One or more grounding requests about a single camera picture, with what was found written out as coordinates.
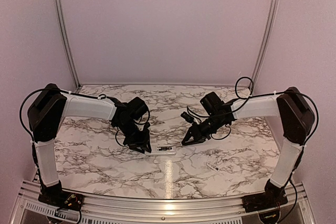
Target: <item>black motor bracket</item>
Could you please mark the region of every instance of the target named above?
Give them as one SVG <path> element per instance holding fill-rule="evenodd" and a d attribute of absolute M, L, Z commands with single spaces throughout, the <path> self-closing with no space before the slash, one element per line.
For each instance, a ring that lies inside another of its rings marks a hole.
<path fill-rule="evenodd" d="M 141 131 L 135 123 L 135 120 L 140 119 L 145 113 L 149 113 L 146 103 L 139 97 L 135 97 L 128 103 L 122 103 L 116 98 L 113 98 L 112 101 L 117 110 L 111 120 L 111 125 L 118 127 L 124 134 L 123 144 L 140 153 L 152 152 L 149 135 L 150 123 L 146 122 Z"/>

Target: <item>white tag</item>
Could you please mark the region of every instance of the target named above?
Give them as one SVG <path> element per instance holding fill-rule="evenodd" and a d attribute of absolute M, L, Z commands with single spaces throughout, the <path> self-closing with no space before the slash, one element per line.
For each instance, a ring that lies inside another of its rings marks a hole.
<path fill-rule="evenodd" d="M 152 146 L 152 152 L 145 152 L 147 156 L 173 156 L 176 155 L 175 146 Z"/>
<path fill-rule="evenodd" d="M 219 168 L 215 166 L 213 163 L 207 162 L 206 165 L 216 172 L 219 171 Z"/>

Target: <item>marble tabletop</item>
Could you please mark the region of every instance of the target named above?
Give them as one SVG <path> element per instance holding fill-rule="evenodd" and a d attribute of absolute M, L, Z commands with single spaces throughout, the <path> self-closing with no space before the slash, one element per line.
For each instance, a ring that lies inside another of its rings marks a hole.
<path fill-rule="evenodd" d="M 234 88 L 209 86 L 83 86 L 80 93 L 106 95 L 128 102 L 139 96 L 151 111 L 151 144 L 173 145 L 190 124 L 180 114 L 188 105 L 205 114 L 200 99 L 209 92 L 228 101 Z M 240 88 L 243 95 L 248 89 Z M 146 156 L 119 146 L 108 121 L 66 118 L 59 130 L 55 155 L 63 188 L 135 198 L 209 198 L 263 190 L 279 151 L 263 118 L 237 120 L 224 140 L 178 146 L 175 156 Z M 225 135 L 221 129 L 216 137 Z M 219 168 L 210 169 L 210 162 Z"/>

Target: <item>black joint housing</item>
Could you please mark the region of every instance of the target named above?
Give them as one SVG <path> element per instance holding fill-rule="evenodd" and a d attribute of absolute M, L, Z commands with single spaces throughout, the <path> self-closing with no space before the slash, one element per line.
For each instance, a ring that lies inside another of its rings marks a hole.
<path fill-rule="evenodd" d="M 296 144 L 304 144 L 315 121 L 312 109 L 300 91 L 291 87 L 277 98 L 283 136 Z"/>
<path fill-rule="evenodd" d="M 34 141 L 47 142 L 56 137 L 67 98 L 50 83 L 28 109 L 29 128 Z"/>

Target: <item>small object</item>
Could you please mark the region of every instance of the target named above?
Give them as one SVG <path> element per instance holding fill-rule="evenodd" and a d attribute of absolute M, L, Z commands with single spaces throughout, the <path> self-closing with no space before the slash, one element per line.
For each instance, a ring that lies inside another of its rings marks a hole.
<path fill-rule="evenodd" d="M 146 156 L 173 156 L 176 155 L 175 146 L 153 146 L 152 152 L 145 152 Z"/>
<path fill-rule="evenodd" d="M 194 122 L 194 118 L 191 115 L 188 115 L 186 112 L 183 112 L 181 114 L 181 117 L 186 120 L 188 123 L 193 123 Z"/>
<path fill-rule="evenodd" d="M 219 171 L 219 168 L 215 166 L 213 163 L 207 162 L 206 165 L 216 172 Z"/>

